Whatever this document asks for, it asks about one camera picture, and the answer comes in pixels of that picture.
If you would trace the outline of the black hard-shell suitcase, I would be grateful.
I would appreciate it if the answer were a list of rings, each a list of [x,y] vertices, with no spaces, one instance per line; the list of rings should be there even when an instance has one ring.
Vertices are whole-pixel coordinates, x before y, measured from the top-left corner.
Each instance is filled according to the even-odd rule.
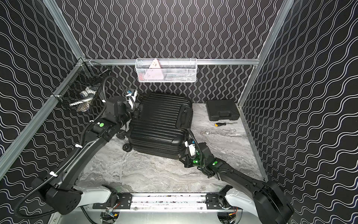
[[[193,102],[184,95],[152,92],[140,100],[126,132],[125,152],[180,160],[189,155],[187,141],[193,119]]]

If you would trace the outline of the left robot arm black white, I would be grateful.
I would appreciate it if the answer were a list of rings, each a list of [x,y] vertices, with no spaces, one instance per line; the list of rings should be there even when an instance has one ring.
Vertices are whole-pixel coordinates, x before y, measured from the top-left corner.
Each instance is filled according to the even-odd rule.
[[[106,100],[100,115],[83,130],[73,152],[45,178],[33,181],[32,193],[38,193],[51,211],[69,214],[75,208],[94,203],[114,203],[116,191],[109,187],[79,187],[76,181],[84,168],[131,119],[136,109],[135,96],[115,96]]]

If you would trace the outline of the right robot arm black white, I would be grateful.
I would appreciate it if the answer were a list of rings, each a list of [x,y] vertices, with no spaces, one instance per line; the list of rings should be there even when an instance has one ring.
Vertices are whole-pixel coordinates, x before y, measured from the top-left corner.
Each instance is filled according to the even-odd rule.
[[[243,192],[253,201],[263,224],[286,224],[290,220],[294,208],[277,183],[260,181],[235,170],[226,161],[214,157],[205,142],[184,145],[186,149],[180,158],[185,160],[185,167],[196,166],[208,178],[215,177]]]

